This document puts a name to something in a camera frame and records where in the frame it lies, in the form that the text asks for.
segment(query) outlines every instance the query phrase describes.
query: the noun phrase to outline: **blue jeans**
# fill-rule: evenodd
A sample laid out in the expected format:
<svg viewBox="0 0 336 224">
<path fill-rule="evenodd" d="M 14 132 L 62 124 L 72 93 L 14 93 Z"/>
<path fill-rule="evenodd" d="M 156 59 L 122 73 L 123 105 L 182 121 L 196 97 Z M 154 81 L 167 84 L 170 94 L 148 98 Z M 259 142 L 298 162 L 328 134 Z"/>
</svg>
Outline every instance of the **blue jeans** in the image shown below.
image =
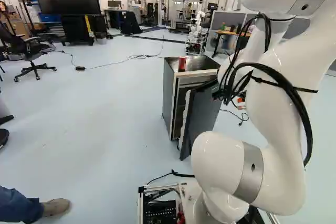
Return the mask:
<svg viewBox="0 0 336 224">
<path fill-rule="evenodd" d="M 0 221 L 33 223 L 42 217 L 39 198 L 26 198 L 15 189 L 0 186 Z"/>
</svg>

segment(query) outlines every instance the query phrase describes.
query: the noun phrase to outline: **wooden desk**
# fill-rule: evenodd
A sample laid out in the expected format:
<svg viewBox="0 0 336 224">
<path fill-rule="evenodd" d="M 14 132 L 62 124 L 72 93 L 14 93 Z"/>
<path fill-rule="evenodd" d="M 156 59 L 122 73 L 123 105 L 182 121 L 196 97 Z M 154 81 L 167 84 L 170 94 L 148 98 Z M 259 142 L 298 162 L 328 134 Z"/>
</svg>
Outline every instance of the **wooden desk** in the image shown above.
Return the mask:
<svg viewBox="0 0 336 224">
<path fill-rule="evenodd" d="M 235 31 L 223 31 L 223 30 L 218 30 L 217 32 L 217 40 L 216 40 L 216 46 L 215 46 L 215 51 L 212 54 L 212 58 L 214 58 L 217 54 L 217 48 L 218 48 L 218 44 L 219 44 L 219 40 L 221 38 L 222 35 L 235 35 L 235 36 L 239 36 L 239 34 L 236 34 Z M 246 33 L 246 38 L 249 38 L 251 36 L 251 33 Z"/>
</svg>

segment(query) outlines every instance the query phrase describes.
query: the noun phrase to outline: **person's leg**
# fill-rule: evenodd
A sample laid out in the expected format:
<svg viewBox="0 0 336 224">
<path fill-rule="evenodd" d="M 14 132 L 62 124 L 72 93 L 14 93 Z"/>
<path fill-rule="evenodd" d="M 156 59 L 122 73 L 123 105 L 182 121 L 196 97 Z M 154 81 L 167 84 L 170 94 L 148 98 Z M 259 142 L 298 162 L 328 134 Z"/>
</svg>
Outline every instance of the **person's leg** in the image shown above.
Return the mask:
<svg viewBox="0 0 336 224">
<path fill-rule="evenodd" d="M 0 186 L 0 221 L 29 224 L 41 218 L 43 212 L 38 198 L 26 198 L 15 189 Z"/>
<path fill-rule="evenodd" d="M 64 214 L 70 208 L 67 199 L 39 202 L 39 198 L 26 198 L 15 189 L 0 186 L 0 221 L 30 224 L 41 217 Z"/>
</svg>

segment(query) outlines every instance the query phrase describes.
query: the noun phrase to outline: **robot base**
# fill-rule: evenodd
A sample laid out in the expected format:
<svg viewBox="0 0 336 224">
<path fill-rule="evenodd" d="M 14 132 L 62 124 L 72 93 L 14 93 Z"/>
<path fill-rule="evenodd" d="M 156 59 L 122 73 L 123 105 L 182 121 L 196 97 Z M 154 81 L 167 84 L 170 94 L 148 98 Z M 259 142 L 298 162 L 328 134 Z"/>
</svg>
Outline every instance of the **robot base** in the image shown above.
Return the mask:
<svg viewBox="0 0 336 224">
<path fill-rule="evenodd" d="M 186 224 L 221 224 L 208 212 L 201 196 L 202 189 L 196 181 L 179 185 Z"/>
</svg>

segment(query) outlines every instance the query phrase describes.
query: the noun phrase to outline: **black cable bundle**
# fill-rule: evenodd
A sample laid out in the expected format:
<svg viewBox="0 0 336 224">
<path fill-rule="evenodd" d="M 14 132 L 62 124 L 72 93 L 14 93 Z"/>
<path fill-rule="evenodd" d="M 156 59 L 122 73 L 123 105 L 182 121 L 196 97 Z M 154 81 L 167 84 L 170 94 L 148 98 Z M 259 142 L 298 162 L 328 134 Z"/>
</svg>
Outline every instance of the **black cable bundle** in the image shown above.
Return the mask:
<svg viewBox="0 0 336 224">
<path fill-rule="evenodd" d="M 239 34 L 234 57 L 230 61 L 230 65 L 225 71 L 221 79 L 221 82 L 219 84 L 220 90 L 218 92 L 219 94 L 217 95 L 217 97 L 219 97 L 225 105 L 228 105 L 230 102 L 232 102 L 233 105 L 235 105 L 233 102 L 233 98 L 239 96 L 244 91 L 246 85 L 249 83 L 251 79 L 254 79 L 260 82 L 260 78 L 255 78 L 252 76 L 252 73 L 253 73 L 253 70 L 252 70 L 248 72 L 247 74 L 245 74 L 234 86 L 235 77 L 236 77 L 237 71 L 240 68 L 250 66 L 272 77 L 276 81 L 276 83 L 273 83 L 273 86 L 280 87 L 286 92 L 289 98 L 293 101 L 293 104 L 295 105 L 302 119 L 303 127 L 304 127 L 306 137 L 307 137 L 307 155 L 303 161 L 304 166 L 306 166 L 312 154 L 313 136 L 312 136 L 312 129 L 311 129 L 311 124 L 310 124 L 306 106 L 303 103 L 301 96 L 299 95 L 297 90 L 300 90 L 303 92 L 313 92 L 313 93 L 316 93 L 316 91 L 293 87 L 293 85 L 281 73 L 263 64 L 245 62 L 237 66 L 234 66 L 238 58 L 239 52 L 241 50 L 240 37 L 242 36 L 243 33 L 244 33 L 244 36 L 246 36 L 247 30 L 251 26 L 253 20 L 259 19 L 259 18 L 262 18 L 265 21 L 265 34 L 266 34 L 265 35 L 265 52 L 268 50 L 270 39 L 271 39 L 270 19 L 265 14 L 258 14 L 256 17 L 254 17 L 253 19 L 250 19 L 244 25 L 244 27 L 242 28 Z"/>
</svg>

